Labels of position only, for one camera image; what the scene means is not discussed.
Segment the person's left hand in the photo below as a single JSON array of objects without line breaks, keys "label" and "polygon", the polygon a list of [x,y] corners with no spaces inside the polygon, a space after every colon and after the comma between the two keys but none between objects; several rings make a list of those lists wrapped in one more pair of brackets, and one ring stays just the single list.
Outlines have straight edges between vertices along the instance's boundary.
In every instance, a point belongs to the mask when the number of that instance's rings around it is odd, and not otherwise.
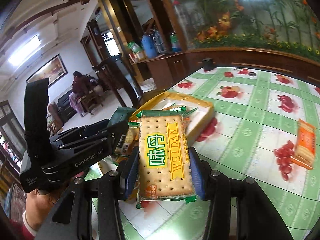
[{"label": "person's left hand", "polygon": [[38,189],[27,194],[23,221],[33,231],[38,231],[52,207],[67,189],[69,182],[48,194],[40,194]]}]

